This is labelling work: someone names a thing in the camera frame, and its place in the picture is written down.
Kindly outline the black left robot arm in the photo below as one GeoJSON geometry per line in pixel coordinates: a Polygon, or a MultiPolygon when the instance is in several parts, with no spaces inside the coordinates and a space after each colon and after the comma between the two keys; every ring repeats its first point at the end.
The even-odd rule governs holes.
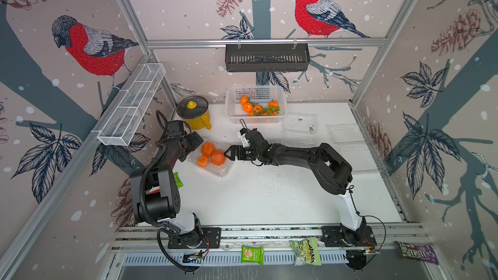
{"type": "Polygon", "coordinates": [[[156,142],[158,151],[144,170],[130,177],[133,215],[136,222],[161,229],[179,246],[196,248],[204,238],[200,220],[194,213],[180,213],[180,192],[173,168],[204,140],[184,121],[168,121],[159,110],[156,117],[163,130],[156,142]]]}

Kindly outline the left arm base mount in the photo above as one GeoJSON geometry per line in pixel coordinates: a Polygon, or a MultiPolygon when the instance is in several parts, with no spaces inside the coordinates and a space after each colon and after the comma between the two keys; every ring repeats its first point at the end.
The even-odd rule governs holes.
{"type": "Polygon", "coordinates": [[[201,226],[178,237],[170,237],[167,247],[171,250],[218,249],[220,240],[220,228],[201,226]]]}

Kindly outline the clear clamshell oranges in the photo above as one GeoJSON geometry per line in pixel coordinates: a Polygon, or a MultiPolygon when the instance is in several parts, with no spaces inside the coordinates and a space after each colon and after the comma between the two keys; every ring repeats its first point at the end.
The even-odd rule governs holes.
{"type": "Polygon", "coordinates": [[[188,155],[188,162],[214,176],[225,177],[229,174],[234,162],[224,152],[229,145],[216,139],[205,139],[204,142],[188,155]]]}

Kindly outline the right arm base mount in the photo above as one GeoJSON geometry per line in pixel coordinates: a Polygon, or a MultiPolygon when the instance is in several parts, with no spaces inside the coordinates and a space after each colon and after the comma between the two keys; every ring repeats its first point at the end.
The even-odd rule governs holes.
{"type": "Polygon", "coordinates": [[[346,228],[342,224],[338,226],[321,227],[322,237],[320,240],[326,247],[362,247],[373,248],[377,246],[372,228],[361,224],[357,230],[346,228]]]}

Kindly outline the clear clamshell four oranges branch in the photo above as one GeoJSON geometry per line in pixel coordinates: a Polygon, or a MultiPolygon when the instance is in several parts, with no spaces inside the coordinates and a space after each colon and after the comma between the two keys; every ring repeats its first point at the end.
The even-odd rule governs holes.
{"type": "Polygon", "coordinates": [[[327,124],[326,132],[337,152],[351,165],[353,173],[382,172],[385,164],[371,149],[357,124],[327,124]]]}

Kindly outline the orange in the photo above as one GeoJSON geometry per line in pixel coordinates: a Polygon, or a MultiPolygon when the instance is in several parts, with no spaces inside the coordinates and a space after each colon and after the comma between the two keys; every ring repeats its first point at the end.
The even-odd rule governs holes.
{"type": "Polygon", "coordinates": [[[275,109],[279,107],[279,104],[276,101],[271,101],[269,102],[268,107],[275,109]]]}

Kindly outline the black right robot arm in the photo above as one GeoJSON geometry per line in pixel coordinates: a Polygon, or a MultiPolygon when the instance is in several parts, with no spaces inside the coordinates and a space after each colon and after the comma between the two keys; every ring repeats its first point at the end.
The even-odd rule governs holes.
{"type": "Polygon", "coordinates": [[[255,128],[243,128],[238,136],[242,144],[232,145],[224,152],[229,160],[249,161],[258,167],[290,165],[309,169],[321,188],[333,195],[341,219],[341,236],[330,237],[331,242],[358,246],[370,235],[352,198],[352,167],[331,145],[299,148],[270,144],[255,128]]]}

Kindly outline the orange small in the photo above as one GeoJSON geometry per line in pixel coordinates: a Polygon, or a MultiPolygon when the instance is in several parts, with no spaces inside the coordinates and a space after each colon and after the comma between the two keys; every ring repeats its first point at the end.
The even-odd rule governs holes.
{"type": "Polygon", "coordinates": [[[197,165],[201,168],[207,168],[210,164],[210,158],[207,156],[201,156],[197,160],[197,165]]]}

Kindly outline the orange medium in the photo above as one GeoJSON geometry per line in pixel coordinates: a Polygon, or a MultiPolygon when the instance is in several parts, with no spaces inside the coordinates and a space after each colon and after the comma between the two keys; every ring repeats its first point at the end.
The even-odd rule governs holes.
{"type": "Polygon", "coordinates": [[[202,145],[201,153],[203,156],[211,157],[211,155],[216,151],[215,145],[212,142],[205,142],[202,145]]]}

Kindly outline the orange large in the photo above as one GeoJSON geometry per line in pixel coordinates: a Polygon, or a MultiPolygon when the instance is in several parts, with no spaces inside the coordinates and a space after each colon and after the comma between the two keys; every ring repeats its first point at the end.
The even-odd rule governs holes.
{"type": "Polygon", "coordinates": [[[211,163],[216,165],[216,166],[223,166],[225,164],[226,157],[224,155],[224,152],[221,150],[216,150],[212,155],[211,155],[211,163]]]}

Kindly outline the clear clamshell three oranges branch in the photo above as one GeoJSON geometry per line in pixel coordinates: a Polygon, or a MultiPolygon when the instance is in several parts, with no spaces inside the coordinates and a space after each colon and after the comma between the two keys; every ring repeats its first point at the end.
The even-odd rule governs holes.
{"type": "Polygon", "coordinates": [[[311,148],[319,145],[315,114],[289,113],[283,120],[282,143],[291,147],[311,148]]]}

